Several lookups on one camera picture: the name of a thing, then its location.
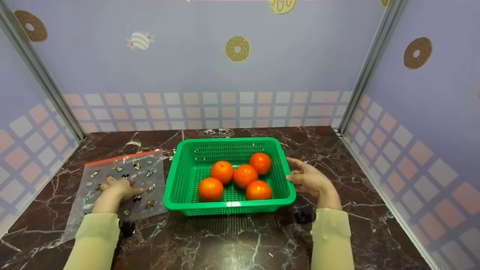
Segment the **light green sleeve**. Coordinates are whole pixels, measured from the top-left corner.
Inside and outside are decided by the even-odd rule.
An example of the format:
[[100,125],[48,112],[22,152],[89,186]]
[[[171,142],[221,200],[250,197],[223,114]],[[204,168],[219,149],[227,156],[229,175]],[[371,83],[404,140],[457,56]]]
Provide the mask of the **light green sleeve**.
[[317,209],[312,223],[312,270],[354,270],[350,225],[344,211]]
[[64,270],[110,270],[120,228],[117,214],[85,216]]

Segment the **wall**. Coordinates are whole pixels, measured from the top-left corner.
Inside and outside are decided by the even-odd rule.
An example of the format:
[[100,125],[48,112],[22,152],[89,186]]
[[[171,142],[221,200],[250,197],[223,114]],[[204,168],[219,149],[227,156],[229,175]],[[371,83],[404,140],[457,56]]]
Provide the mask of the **wall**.
[[[480,268],[479,18],[474,0],[409,1],[347,132],[446,270]],[[419,37],[432,53],[409,69],[404,53]]]
[[[273,0],[7,3],[45,25],[35,49],[88,132],[336,127],[385,11],[381,0],[286,0],[284,14]],[[226,54],[236,36],[243,61]]]
[[3,32],[0,59],[1,237],[78,144]]

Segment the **dark marble surface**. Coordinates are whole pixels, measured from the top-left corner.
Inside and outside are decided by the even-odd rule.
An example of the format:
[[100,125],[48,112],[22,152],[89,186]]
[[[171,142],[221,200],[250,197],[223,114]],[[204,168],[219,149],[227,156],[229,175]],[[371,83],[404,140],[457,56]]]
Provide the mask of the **dark marble surface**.
[[[74,241],[59,239],[86,162],[163,148],[171,157],[183,139],[271,136],[288,156],[307,161],[334,182],[349,214],[356,269],[428,269],[427,264],[329,127],[203,131],[150,131],[90,135],[42,190],[0,242],[0,269],[60,270]],[[164,160],[165,177],[171,161]],[[307,270],[310,225],[293,213],[311,211],[311,198],[276,213],[187,218],[164,213],[141,220],[131,238],[121,239],[116,270]]]

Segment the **donut decoration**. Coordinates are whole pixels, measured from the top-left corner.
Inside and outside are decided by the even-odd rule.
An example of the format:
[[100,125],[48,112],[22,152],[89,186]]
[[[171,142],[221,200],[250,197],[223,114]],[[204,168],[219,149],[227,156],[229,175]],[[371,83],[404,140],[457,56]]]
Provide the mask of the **donut decoration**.
[[243,61],[250,54],[250,44],[243,37],[232,37],[225,45],[225,53],[234,62]]
[[275,14],[286,14],[293,9],[297,0],[269,0],[270,8]]
[[147,49],[150,46],[150,43],[155,43],[153,36],[149,35],[148,32],[134,32],[132,38],[127,39],[127,47],[134,49]]
[[409,69],[418,69],[423,66],[432,54],[432,42],[426,37],[419,37],[405,49],[403,63]]
[[28,39],[33,42],[42,42],[47,40],[48,34],[45,25],[40,19],[30,12],[17,10],[13,13],[23,30],[28,36]]

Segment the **green plastic basket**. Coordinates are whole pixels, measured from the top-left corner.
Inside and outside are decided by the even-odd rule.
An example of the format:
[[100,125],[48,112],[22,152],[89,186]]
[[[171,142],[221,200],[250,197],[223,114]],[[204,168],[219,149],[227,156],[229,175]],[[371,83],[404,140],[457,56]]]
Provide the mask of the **green plastic basket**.
[[[270,172],[259,176],[272,188],[272,199],[247,201],[245,190],[236,187],[232,180],[224,186],[219,202],[200,202],[198,184],[210,176],[215,162],[226,160],[237,168],[248,164],[250,156],[258,152],[267,154],[272,160]],[[274,138],[184,140],[173,156],[163,203],[167,209],[181,211],[186,216],[273,212],[295,200],[295,188],[285,178],[289,173],[285,153]]]

